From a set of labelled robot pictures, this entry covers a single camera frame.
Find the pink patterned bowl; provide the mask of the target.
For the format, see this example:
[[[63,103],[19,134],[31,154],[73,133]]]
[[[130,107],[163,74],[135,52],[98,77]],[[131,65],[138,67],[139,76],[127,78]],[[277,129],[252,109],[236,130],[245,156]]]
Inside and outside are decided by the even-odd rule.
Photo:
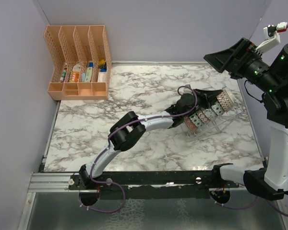
[[[234,106],[235,98],[233,93],[225,88],[222,90],[222,92],[216,97],[222,108],[225,110],[225,112],[228,112],[232,109]]]

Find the white diamond patterned bowl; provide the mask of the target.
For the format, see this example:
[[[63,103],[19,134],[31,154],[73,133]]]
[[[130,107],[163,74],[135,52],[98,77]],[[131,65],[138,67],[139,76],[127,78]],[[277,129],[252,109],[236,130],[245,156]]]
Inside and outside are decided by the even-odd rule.
[[[221,116],[225,113],[225,110],[219,101],[216,101],[213,105],[211,105],[211,108],[218,114],[218,116]]]

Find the grey white patterned bowl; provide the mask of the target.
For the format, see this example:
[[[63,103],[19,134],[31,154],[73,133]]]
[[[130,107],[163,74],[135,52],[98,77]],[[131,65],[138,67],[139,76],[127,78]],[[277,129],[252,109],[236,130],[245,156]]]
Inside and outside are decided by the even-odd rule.
[[[218,117],[218,114],[212,108],[205,109],[204,114],[211,121],[216,120],[216,118]]]

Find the dark blue patterned bowl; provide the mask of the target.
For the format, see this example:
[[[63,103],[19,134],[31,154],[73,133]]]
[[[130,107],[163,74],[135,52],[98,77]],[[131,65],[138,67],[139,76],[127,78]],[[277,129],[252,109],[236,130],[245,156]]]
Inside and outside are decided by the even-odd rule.
[[[204,114],[202,109],[197,111],[197,115],[204,124],[208,124],[211,121],[210,118]]]

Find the light blue patterned bowl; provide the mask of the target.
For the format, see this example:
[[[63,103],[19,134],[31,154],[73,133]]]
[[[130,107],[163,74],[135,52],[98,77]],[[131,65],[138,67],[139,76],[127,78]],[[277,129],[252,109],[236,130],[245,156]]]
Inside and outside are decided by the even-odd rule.
[[[189,118],[192,121],[192,123],[198,128],[204,125],[204,122],[200,119],[197,113],[194,113],[193,115],[189,116]]]

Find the red floral bowl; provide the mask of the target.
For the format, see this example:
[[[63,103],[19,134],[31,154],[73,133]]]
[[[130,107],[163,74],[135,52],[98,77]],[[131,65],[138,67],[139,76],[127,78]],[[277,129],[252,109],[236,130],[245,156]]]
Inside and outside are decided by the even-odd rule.
[[[198,130],[198,126],[196,125],[197,122],[198,122],[197,118],[191,119],[190,117],[184,117],[185,125],[192,132],[196,132]]]

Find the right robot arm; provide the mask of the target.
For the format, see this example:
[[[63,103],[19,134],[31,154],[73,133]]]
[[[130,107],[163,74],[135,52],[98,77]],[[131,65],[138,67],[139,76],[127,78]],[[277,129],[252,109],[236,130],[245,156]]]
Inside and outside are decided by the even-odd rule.
[[[213,167],[211,182],[222,187],[228,181],[245,186],[249,193],[269,201],[288,195],[288,44],[271,66],[263,62],[256,46],[242,38],[234,46],[204,56],[216,71],[231,78],[246,78],[263,91],[262,100],[270,121],[271,141],[266,168],[245,169],[233,164]]]

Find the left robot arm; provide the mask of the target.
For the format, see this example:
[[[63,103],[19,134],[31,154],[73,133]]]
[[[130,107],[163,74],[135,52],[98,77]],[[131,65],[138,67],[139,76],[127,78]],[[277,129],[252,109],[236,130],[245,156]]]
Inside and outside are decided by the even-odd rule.
[[[185,124],[195,131],[210,121],[204,110],[212,111],[216,116],[223,114],[223,108],[218,97],[223,90],[206,91],[191,89],[180,94],[180,99],[165,111],[155,115],[139,116],[134,111],[125,114],[111,129],[107,143],[100,153],[90,162],[81,166],[79,170],[80,184],[86,188],[93,188],[96,179],[105,167],[121,152],[134,147],[142,135],[157,129],[170,129]]]

